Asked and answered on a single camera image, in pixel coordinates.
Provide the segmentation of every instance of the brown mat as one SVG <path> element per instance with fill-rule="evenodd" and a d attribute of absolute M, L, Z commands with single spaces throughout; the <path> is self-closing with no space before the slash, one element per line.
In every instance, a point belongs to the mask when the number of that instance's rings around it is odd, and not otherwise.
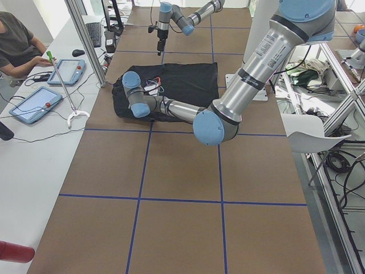
<path fill-rule="evenodd" d="M 225 9 L 191 37 L 172 34 L 162 57 L 144 33 L 149 9 L 129 22 L 142 27 L 126 27 L 110 82 L 131 65 L 217 62 L 222 94 L 251 19 Z M 326 272 L 274 96 L 250 104 L 234 140 L 206 147 L 189 124 L 116 117 L 110 92 L 100 90 L 29 274 Z"/>

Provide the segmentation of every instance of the green handle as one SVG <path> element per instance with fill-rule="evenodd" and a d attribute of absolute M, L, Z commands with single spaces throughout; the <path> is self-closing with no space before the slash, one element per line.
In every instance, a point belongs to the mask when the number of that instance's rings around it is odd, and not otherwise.
<path fill-rule="evenodd" d="M 48 51 L 48 52 L 46 52 L 46 54 L 47 54 L 47 55 L 48 55 L 48 57 L 50 58 L 50 62 L 52 62 L 53 57 L 52 57 L 51 52 L 50 52 L 50 51 Z"/>

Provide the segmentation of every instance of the black bag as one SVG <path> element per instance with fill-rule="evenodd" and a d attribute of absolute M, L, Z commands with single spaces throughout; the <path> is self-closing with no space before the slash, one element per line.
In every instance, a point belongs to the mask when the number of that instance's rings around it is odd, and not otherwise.
<path fill-rule="evenodd" d="M 132 66 L 128 71 L 134 71 L 141 78 L 141 85 L 145 87 L 147 80 L 160 77 L 163 95 L 187 104 L 208 107 L 218 95 L 218 66 L 212 64 L 164 64 L 157 66 Z M 129 102 L 124 93 L 121 76 L 113 86 L 113 104 L 117 116 L 143 121 L 180 122 L 181 120 L 159 112 L 151 112 L 143 118 L 135 118 L 128 108 Z"/>

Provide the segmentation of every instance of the keyboard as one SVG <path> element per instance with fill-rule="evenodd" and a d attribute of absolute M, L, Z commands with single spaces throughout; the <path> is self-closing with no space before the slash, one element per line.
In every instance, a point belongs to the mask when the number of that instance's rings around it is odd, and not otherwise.
<path fill-rule="evenodd" d="M 92 22 L 85 24 L 89 36 L 94 47 L 100 47 L 102 45 L 102 24 L 99 22 Z"/>

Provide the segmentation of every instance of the white chair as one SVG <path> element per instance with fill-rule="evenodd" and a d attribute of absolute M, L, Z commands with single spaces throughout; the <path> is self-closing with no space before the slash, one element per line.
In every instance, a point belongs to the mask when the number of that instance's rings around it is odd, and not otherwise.
<path fill-rule="evenodd" d="M 325 137 L 322 120 L 314 115 L 282 114 L 286 136 L 291 150 L 299 153 L 328 151 L 350 137 Z"/>

